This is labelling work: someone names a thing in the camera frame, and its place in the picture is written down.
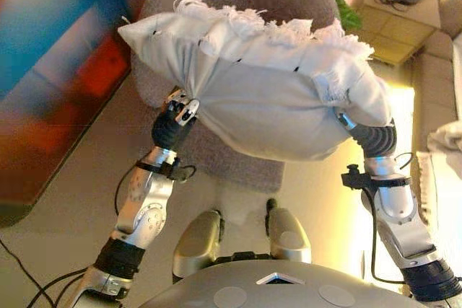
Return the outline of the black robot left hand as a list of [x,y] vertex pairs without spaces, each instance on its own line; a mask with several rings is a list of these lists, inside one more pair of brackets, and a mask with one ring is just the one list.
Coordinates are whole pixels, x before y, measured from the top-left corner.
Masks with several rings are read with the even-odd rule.
[[196,122],[199,101],[187,96],[176,87],[165,99],[152,126],[154,145],[177,151]]

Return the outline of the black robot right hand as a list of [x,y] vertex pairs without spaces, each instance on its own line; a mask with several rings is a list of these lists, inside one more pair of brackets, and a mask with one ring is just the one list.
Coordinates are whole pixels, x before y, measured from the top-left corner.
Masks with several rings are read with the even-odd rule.
[[365,158],[389,157],[396,150],[398,140],[394,119],[384,127],[355,123],[342,109],[334,109],[336,118],[348,134],[362,148]]

